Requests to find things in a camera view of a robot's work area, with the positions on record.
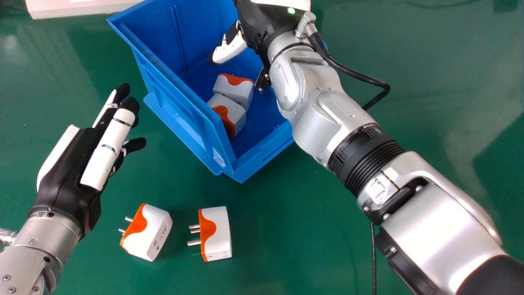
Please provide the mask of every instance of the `green table surface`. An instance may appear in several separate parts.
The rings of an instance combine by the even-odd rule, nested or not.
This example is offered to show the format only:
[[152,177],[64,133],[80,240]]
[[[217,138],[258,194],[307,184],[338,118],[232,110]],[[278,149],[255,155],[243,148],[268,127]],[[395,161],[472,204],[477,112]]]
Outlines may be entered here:
[[[107,16],[31,20],[0,1],[0,226],[19,229],[36,175],[69,124],[88,127],[126,81],[147,92]],[[504,248],[524,260],[523,31],[517,0],[314,1],[332,56],[388,81],[370,113],[493,217]],[[378,89],[342,77],[364,103]],[[336,177],[295,144],[244,184],[214,176],[145,106],[144,136],[102,197],[56,294],[370,294],[369,221]],[[119,246],[142,202],[171,213],[155,262]],[[227,206],[233,258],[205,263],[187,247],[197,210]],[[379,294],[408,294],[380,256]]]

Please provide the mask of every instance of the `blue bin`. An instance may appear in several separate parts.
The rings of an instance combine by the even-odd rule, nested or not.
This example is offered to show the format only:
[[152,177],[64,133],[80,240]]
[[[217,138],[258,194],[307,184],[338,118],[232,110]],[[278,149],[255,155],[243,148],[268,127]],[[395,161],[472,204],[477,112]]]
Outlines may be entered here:
[[147,0],[107,19],[131,46],[149,94],[144,101],[215,175],[242,183],[292,142],[275,94],[255,91],[246,126],[234,140],[206,102],[220,73],[256,80],[250,49],[212,66],[208,54],[238,19],[232,0]]

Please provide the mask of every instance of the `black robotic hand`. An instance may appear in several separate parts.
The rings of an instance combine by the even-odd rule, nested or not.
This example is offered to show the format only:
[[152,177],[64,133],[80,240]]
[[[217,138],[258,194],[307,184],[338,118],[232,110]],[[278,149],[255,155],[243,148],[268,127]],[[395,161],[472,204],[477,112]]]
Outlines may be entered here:
[[28,216],[49,211],[68,216],[89,233],[101,214],[100,195],[107,179],[114,175],[131,152],[146,146],[144,138],[125,141],[138,124],[139,104],[127,97],[129,84],[111,93],[91,128],[69,126],[37,178],[37,197]]

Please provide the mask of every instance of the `black ribbed joint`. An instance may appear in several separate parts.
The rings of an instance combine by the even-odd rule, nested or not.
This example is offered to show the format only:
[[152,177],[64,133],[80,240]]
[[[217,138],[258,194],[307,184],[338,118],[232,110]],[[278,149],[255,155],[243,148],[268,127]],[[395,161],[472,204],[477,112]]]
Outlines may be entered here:
[[387,163],[405,150],[377,126],[361,128],[335,149],[328,167],[357,197],[364,186]]

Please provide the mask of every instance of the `robotic hand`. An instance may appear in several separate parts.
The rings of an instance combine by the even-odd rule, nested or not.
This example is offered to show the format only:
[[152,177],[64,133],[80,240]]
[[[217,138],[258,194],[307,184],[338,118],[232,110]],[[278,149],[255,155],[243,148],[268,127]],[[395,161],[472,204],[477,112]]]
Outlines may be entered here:
[[107,179],[144,138],[125,141],[138,124],[129,85],[113,90],[91,128],[69,126],[37,177],[37,197],[20,232],[0,229],[0,294],[51,294],[77,245],[96,225]]
[[[309,0],[234,4],[239,21],[210,61],[226,62],[246,47],[260,56],[256,87],[272,86],[297,145],[334,172],[381,226],[377,248],[414,294],[524,293],[524,265],[502,250],[487,213],[365,111],[389,85],[329,56]],[[384,91],[362,108],[344,92],[335,69]]]

